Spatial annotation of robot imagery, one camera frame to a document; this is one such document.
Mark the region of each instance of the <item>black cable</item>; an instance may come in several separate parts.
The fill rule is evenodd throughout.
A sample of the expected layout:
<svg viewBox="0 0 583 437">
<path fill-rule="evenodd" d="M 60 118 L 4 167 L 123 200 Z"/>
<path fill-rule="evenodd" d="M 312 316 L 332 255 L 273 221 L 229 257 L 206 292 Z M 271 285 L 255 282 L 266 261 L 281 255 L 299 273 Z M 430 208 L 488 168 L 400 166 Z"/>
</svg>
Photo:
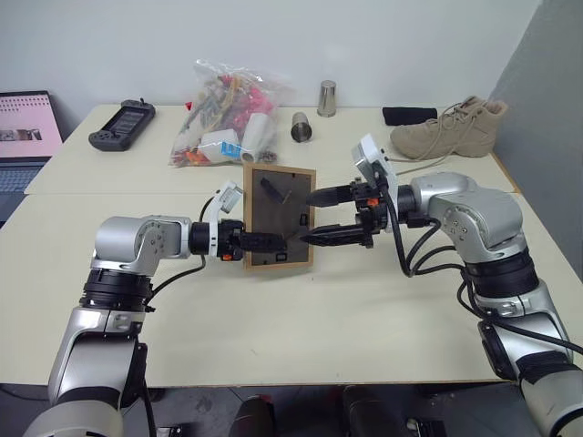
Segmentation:
<svg viewBox="0 0 583 437">
<path fill-rule="evenodd" d="M 411 272 L 413 273 L 413 275 L 416 275 L 417 271 L 421 268 L 421 266 L 425 264 L 430 258 L 432 258 L 434 255 L 437 255 L 438 253 L 445 252 L 448 250 L 455 250 L 455 246 L 441 246 L 439 248 L 429 250 L 413 265 L 413 267 L 411 268 Z"/>
<path fill-rule="evenodd" d="M 563 348 L 571 349 L 572 351 L 583 355 L 583 348 L 581 346 L 579 346 L 578 344 L 572 343 L 571 341 L 558 339 L 556 337 L 551 337 L 551 336 L 545 335 L 545 334 L 540 334 L 540 333 L 534 332 L 532 330 L 523 330 L 522 328 L 518 328 L 517 326 L 510 325 L 510 324 L 502 321 L 499 318 L 489 317 L 487 314 L 485 314 L 483 311 L 481 311 L 478 308 L 478 306 L 476 304 L 476 300 L 474 299 L 474 295 L 473 295 L 474 292 L 473 292 L 473 287 L 471 285 L 471 282 L 469 282 L 465 279 L 465 284 L 467 285 L 467 297 L 470 300 L 470 304 L 472 307 L 469 308 L 467 306 L 467 304 L 465 304 L 465 302 L 462 305 L 464 306 L 464 308 L 466 310 L 469 310 L 472 314 L 477 316 L 479 319 L 487 321 L 488 323 L 491 323 L 492 325 L 495 325 L 495 326 L 502 328 L 504 330 L 509 330 L 510 332 L 514 332 L 515 334 L 523 335 L 525 337 L 535 339 L 535 340 L 545 341 L 547 343 L 556 344 L 557 346 L 562 346 Z"/>
<path fill-rule="evenodd" d="M 202 209 L 200 210 L 200 214 L 199 214 L 199 221 L 202 221 L 202 218 L 204 217 L 204 213 L 206 212 L 207 208 L 210 205 L 210 202 L 212 202 L 212 200 L 215 197 L 213 196 L 212 198 L 209 198 L 209 200 L 206 201 L 206 203 L 204 204 L 204 206 L 202 207 Z"/>
<path fill-rule="evenodd" d="M 207 208 L 209 207 L 210 202 L 212 202 L 213 199 L 214 199 L 214 196 L 212 198 L 209 198 L 209 200 L 206 201 L 206 203 L 204 204 L 204 206 L 200 210 L 199 221 L 202 221 L 202 218 L 204 217 L 204 213 L 207 210 Z M 207 267 L 207 260 L 205 259 L 204 255 L 200 255 L 200 265 L 198 267 L 195 267 L 194 269 L 188 269 L 188 270 L 181 271 L 181 273 L 178 273 L 178 274 L 166 279 L 164 282 L 159 284 L 154 290 L 152 290 L 152 295 L 148 299 L 147 303 L 149 303 L 152 299 L 154 299 L 154 297 L 158 293 L 160 293 L 162 291 L 162 289 L 167 287 L 169 284 L 171 284 L 175 280 L 178 280 L 180 278 L 184 278 L 185 276 L 188 276 L 188 275 L 191 275 L 191 274 L 196 273 L 198 271 L 201 271 L 205 267 Z"/>
<path fill-rule="evenodd" d="M 16 399 L 20 399 L 21 401 L 37 401 L 37 402 L 48 402 L 48 398 L 29 398 L 27 396 L 23 396 L 21 394 L 16 394 L 13 391 L 9 391 L 4 387 L 0 386 L 0 391 L 2 393 L 6 393 L 8 396 L 11 396 Z"/>
<path fill-rule="evenodd" d="M 473 284 L 472 284 L 472 281 L 469 280 L 469 278 L 467 277 L 466 268 L 464 266 L 462 266 L 460 264 L 447 263 L 447 264 L 441 264 L 438 266 L 429 267 L 427 269 L 420 269 L 421 266 L 425 262 L 427 262 L 428 259 L 430 259 L 434 255 L 436 255 L 437 253 L 440 253 L 440 252 L 443 252 L 446 250 L 455 250 L 455 247 L 443 246 L 441 248 L 430 250 L 428 253 L 423 255 L 414 264 L 414 266 L 412 268 L 410 268 L 410 263 L 413 261 L 413 257 L 416 254 L 416 252 L 419 251 L 419 249 L 423 246 L 423 244 L 425 244 L 426 241 L 441 228 L 441 223 L 438 220 L 436 222 L 433 221 L 434 227 L 432 229 L 429 229 L 429 231 L 427 231 L 419 240 L 417 240 L 417 242 L 414 244 L 413 248 L 411 249 L 411 252 L 406 257 L 404 255 L 403 238 L 401 236 L 401 230 L 399 229 L 399 223 L 397 221 L 396 211 L 394 210 L 393 200 L 391 199 L 391 196 L 389 194 L 389 190 L 388 190 L 387 186 L 381 187 L 381 192 L 383 194 L 384 199 L 386 200 L 387 208 L 389 210 L 389 216 L 391 219 L 391 228 L 393 229 L 394 243 L 396 246 L 397 256 L 399 257 L 399 263 L 401 264 L 401 270 L 403 271 L 405 276 L 408 276 L 411 278 L 415 275 L 425 275 L 428 273 L 434 273 L 436 271 L 444 270 L 444 269 L 458 269 L 458 270 L 460 270 L 460 273 L 462 275 L 463 283 L 459 287 L 459 289 L 457 290 L 457 301 L 466 310 L 470 311 L 472 314 L 477 316 L 479 319 L 487 321 L 487 322 L 489 322 L 493 325 L 496 325 L 497 327 L 502 328 L 504 330 L 509 330 L 511 332 L 514 332 L 515 334 L 523 335 L 525 337 L 529 337 L 529 338 L 535 339 L 535 340 L 541 340 L 541 341 L 545 341 L 548 343 L 556 344 L 557 346 L 562 346 L 566 349 L 570 349 L 576 353 L 583 355 L 583 347 L 581 347 L 575 343 L 572 343 L 572 342 L 567 341 L 567 340 L 557 339 L 555 337 L 550 337 L 548 335 L 539 334 L 538 332 L 533 332 L 532 330 L 523 330 L 522 328 L 518 328 L 516 326 L 505 323 L 505 322 L 501 321 L 499 318 L 489 317 L 487 314 L 485 314 L 483 311 L 481 311 L 476 304 L 476 301 L 474 299 Z M 467 289 L 467 296 L 468 296 L 468 299 L 470 301 L 471 307 L 469 305 L 467 305 L 462 298 L 463 292 L 465 289 Z"/>
<path fill-rule="evenodd" d="M 154 411 L 152 410 L 152 401 L 149 398 L 148 385 L 146 385 L 146 381 L 144 381 L 144 384 L 142 386 L 141 397 L 142 400 L 144 401 L 144 407 L 146 407 L 149 437 L 156 437 L 156 422 L 154 421 Z"/>
<path fill-rule="evenodd" d="M 401 237 L 401 230 L 399 229 L 399 219 L 397 218 L 397 213 L 394 210 L 393 200 L 389 195 L 389 189 L 386 185 L 381 186 L 381 193 L 383 193 L 384 200 L 386 201 L 387 208 L 389 210 L 389 218 L 391 219 L 391 229 L 393 230 L 394 245 L 396 246 L 397 256 L 399 257 L 399 264 L 401 265 L 401 270 L 405 276 L 410 277 L 411 272 L 407 267 L 407 260 L 404 255 L 403 238 Z"/>
<path fill-rule="evenodd" d="M 428 221 L 432 223 L 433 226 L 419 240 L 415 242 L 409 251 L 409 254 L 407 255 L 406 262 L 409 271 L 411 271 L 411 262 L 413 262 L 413 258 L 419 249 L 441 228 L 441 221 L 439 221 L 437 218 L 430 218 Z"/>
<path fill-rule="evenodd" d="M 231 387 L 227 387 L 227 388 L 229 389 L 229 391 L 230 391 L 231 393 L 233 393 L 233 394 L 235 395 L 235 397 L 236 397 L 238 400 L 240 400 L 240 402 L 241 402 L 241 403 L 244 403 L 244 400 L 241 398 L 241 396 L 239 396 L 239 395 L 237 394 L 237 392 L 236 392 L 236 391 L 234 391 L 234 390 L 233 390 Z"/>
</svg>

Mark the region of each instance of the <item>plastic bag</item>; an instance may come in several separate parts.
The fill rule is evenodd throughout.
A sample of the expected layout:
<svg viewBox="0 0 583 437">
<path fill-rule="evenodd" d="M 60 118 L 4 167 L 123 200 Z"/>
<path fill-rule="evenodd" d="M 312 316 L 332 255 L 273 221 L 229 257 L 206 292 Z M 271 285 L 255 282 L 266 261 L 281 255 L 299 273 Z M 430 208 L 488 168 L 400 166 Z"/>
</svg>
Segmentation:
<svg viewBox="0 0 583 437">
<path fill-rule="evenodd" d="M 170 164 L 274 162 L 275 109 L 286 87 L 246 68 L 197 60 L 197 98 L 178 133 Z"/>
</svg>

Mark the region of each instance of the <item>white table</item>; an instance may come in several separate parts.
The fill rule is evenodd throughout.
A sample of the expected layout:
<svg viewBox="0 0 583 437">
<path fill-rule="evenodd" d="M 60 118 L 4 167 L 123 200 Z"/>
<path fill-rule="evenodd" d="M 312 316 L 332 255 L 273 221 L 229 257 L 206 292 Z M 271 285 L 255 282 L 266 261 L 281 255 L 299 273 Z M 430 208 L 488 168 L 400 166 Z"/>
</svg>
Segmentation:
<svg viewBox="0 0 583 437">
<path fill-rule="evenodd" d="M 533 210 L 515 196 L 537 272 L 571 339 L 583 343 L 583 287 Z M 0 230 L 0 382 L 47 382 L 104 219 L 196 218 L 206 197 L 28 197 Z M 241 205 L 231 215 L 242 217 Z M 339 220 L 351 223 L 353 206 L 317 215 L 317 224 Z M 404 229 L 404 244 L 411 247 L 420 233 Z M 448 243 L 438 233 L 427 248 Z M 163 261 L 153 282 L 198 263 Z M 310 269 L 251 274 L 240 263 L 212 259 L 153 300 L 157 311 L 141 335 L 147 380 L 152 386 L 494 380 L 476 320 L 455 301 L 459 282 L 454 271 L 405 278 L 388 235 L 369 250 L 316 248 Z"/>
<path fill-rule="evenodd" d="M 27 194 L 178 194 L 208 193 L 226 179 L 242 184 L 238 165 L 206 168 L 173 168 L 168 165 L 174 138 L 187 111 L 183 106 L 158 106 L 157 114 L 134 146 L 123 153 L 106 153 L 91 147 L 87 137 L 99 130 L 118 110 L 118 105 L 101 105 L 81 123 L 59 153 L 42 169 Z M 313 137 L 298 144 L 292 140 L 292 114 L 303 111 Z M 353 166 L 351 148 L 367 133 L 378 147 L 395 155 L 389 142 L 390 127 L 384 124 L 380 108 L 339 108 L 334 117 L 324 118 L 313 107 L 284 107 L 278 113 L 279 164 L 315 168 L 318 188 L 344 185 L 360 176 Z M 395 163 L 396 170 L 421 164 Z M 506 192 L 515 190 L 503 169 L 490 155 L 484 158 L 451 156 L 438 167 L 403 175 L 401 183 L 434 171 L 456 171 L 472 176 L 484 187 Z"/>
</svg>

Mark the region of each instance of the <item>beige boot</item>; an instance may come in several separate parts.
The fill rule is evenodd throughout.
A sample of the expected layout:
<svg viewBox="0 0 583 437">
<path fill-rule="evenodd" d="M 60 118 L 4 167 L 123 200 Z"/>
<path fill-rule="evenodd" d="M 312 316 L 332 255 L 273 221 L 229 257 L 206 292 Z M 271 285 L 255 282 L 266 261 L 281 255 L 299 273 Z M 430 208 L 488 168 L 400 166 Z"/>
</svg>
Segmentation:
<svg viewBox="0 0 583 437">
<path fill-rule="evenodd" d="M 494 147 L 498 125 L 507 109 L 504 102 L 488 102 L 471 96 L 450 106 L 438 119 L 396 127 L 391 132 L 391 141 L 401 153 L 415 161 L 452 153 L 484 157 Z"/>
</svg>

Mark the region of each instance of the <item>stainless steel cup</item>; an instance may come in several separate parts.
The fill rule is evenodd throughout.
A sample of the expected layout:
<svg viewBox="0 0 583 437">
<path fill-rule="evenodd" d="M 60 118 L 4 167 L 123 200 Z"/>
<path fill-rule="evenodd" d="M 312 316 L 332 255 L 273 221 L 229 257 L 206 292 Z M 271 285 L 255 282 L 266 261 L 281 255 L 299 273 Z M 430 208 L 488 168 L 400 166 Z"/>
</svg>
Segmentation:
<svg viewBox="0 0 583 437">
<path fill-rule="evenodd" d="M 320 84 L 318 115 L 321 117 L 332 117 L 334 114 L 336 114 L 336 82 L 324 80 Z"/>
<path fill-rule="evenodd" d="M 298 143 L 303 143 L 312 137 L 312 128 L 303 112 L 296 112 L 291 118 L 291 137 Z"/>
</svg>

